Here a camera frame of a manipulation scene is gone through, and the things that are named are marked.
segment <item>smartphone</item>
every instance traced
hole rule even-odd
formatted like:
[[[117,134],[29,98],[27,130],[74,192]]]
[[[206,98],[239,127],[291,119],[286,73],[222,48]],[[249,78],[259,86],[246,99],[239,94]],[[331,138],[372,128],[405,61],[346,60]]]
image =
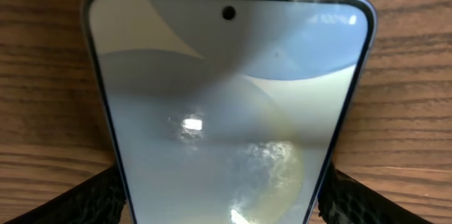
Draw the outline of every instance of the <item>smartphone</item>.
[[[134,223],[305,223],[376,32],[365,0],[85,0]]]

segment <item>wood grain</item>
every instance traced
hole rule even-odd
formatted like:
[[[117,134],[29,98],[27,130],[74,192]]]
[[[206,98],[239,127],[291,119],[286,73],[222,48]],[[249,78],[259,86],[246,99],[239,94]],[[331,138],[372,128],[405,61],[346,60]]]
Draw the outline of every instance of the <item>wood grain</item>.
[[[370,1],[379,33],[337,166],[434,223],[452,223],[452,0]],[[0,222],[114,161],[80,2],[0,0]]]

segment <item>phone frame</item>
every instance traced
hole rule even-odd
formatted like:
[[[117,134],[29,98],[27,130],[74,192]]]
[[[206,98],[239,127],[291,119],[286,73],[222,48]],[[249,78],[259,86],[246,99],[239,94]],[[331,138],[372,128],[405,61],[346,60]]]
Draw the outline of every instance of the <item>phone frame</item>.
[[[135,217],[135,212],[133,211],[133,204],[130,200],[131,197],[130,197],[130,193],[129,193],[129,187],[127,185],[126,176],[124,174],[124,167],[123,167],[122,161],[121,161],[121,155],[120,155],[119,147],[117,144],[116,134],[114,132],[114,125],[112,123],[112,117],[111,117],[111,113],[110,113],[109,107],[108,107],[107,96],[105,93],[104,83],[102,80],[102,74],[100,72],[100,66],[98,64],[98,59],[97,59],[97,55],[95,52],[95,45],[94,45],[93,37],[92,37],[91,31],[90,31],[89,12],[90,12],[91,3],[93,1],[94,0],[83,0],[83,3],[82,3],[81,21],[82,21],[83,33],[85,35],[85,41],[88,46],[88,52],[89,52],[90,59],[92,61],[92,66],[93,66],[93,69],[94,69],[94,72],[96,75],[97,86],[100,90],[100,97],[102,99],[102,107],[104,110],[105,117],[107,119],[107,126],[109,129],[110,135],[112,137],[112,143],[113,143],[115,155],[117,157],[119,171],[121,173],[121,178],[122,178],[122,182],[124,185],[124,191],[126,192],[126,197],[129,200],[130,214],[131,214],[133,223],[137,223],[136,217]],[[352,102],[352,99],[353,99],[355,88],[357,87],[359,78],[363,71],[363,67],[364,67],[367,57],[370,53],[371,46],[373,45],[374,40],[375,40],[376,27],[377,27],[376,10],[370,4],[370,2],[368,2],[367,0],[269,0],[269,1],[286,1],[286,2],[302,1],[302,2],[310,2],[310,3],[348,4],[348,5],[357,7],[359,10],[361,10],[365,14],[366,19],[367,19],[367,24],[368,24],[368,31],[367,31],[366,39],[364,41],[361,54],[359,55],[359,59],[358,59],[357,65],[356,65],[355,72],[353,73],[352,80],[350,81],[350,87],[347,91],[347,95],[345,96],[344,104],[340,111],[338,122],[336,123],[336,127],[333,132],[333,136],[331,138],[330,144],[328,146],[328,150],[326,152],[325,160],[323,161],[319,177],[317,178],[317,181],[316,181],[316,186],[314,187],[314,192],[313,192],[312,197],[309,202],[309,207],[303,217],[303,223],[307,223],[307,221],[310,219],[311,213],[314,209],[315,200],[319,194],[321,185],[323,183],[323,179],[325,177],[326,170],[331,161],[333,150],[337,143],[340,130],[342,129],[343,122],[347,115],[347,111],[349,110],[350,103]]]

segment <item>wooden table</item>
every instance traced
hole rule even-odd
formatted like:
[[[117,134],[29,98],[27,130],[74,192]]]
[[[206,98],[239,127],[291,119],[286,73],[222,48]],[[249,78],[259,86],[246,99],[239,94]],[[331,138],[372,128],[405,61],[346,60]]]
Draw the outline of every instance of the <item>wooden table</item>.
[[[378,38],[337,166],[434,223],[452,223],[452,0],[370,1]],[[0,0],[0,222],[114,161],[80,2]]]

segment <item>phone screen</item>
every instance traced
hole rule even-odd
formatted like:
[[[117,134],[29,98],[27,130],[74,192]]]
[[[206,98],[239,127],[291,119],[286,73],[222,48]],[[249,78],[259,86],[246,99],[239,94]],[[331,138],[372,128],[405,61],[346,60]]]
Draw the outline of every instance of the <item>phone screen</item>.
[[[301,223],[369,25],[340,2],[93,0],[136,222]]]

